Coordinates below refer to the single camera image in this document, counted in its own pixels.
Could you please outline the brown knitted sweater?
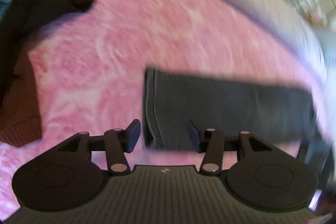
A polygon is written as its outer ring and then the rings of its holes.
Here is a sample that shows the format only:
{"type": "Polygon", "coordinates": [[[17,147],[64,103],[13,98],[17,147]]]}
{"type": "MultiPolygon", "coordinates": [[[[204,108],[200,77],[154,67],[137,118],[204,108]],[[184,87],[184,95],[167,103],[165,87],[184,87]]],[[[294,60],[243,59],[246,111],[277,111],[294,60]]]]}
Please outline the brown knitted sweater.
{"type": "Polygon", "coordinates": [[[42,139],[37,87],[27,51],[21,51],[14,73],[18,77],[1,107],[1,142],[23,147],[42,139]]]}

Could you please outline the dark grey garment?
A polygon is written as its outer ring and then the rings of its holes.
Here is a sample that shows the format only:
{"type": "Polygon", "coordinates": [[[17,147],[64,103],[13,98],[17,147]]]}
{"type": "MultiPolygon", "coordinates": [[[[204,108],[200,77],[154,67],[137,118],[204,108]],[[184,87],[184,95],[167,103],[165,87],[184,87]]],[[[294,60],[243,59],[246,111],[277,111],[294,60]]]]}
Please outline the dark grey garment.
{"type": "Polygon", "coordinates": [[[187,126],[242,131],[270,143],[319,138],[312,95],[289,86],[256,85],[147,68],[143,134],[147,147],[187,151],[187,126]]]}

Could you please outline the pink floral blanket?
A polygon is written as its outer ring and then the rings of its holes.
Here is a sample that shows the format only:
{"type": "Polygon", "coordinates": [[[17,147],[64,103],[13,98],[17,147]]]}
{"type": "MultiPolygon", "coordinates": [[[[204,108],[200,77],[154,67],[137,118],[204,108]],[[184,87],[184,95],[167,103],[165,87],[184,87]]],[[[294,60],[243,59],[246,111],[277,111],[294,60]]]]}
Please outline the pink floral blanket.
{"type": "Polygon", "coordinates": [[[95,0],[28,40],[43,137],[1,145],[1,219],[18,209],[11,188],[24,163],[79,131],[101,135],[142,117],[148,65],[165,71],[311,90],[327,136],[319,85],[282,43],[221,0],[95,0]]]}

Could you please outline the black garment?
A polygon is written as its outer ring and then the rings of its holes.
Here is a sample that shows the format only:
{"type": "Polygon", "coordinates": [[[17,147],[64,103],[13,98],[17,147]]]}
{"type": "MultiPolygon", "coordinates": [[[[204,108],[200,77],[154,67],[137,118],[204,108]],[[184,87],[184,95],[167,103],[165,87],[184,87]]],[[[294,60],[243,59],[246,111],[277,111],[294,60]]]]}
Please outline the black garment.
{"type": "Polygon", "coordinates": [[[14,67],[30,36],[60,17],[86,12],[95,0],[12,0],[1,19],[1,102],[12,85],[14,67]]]}

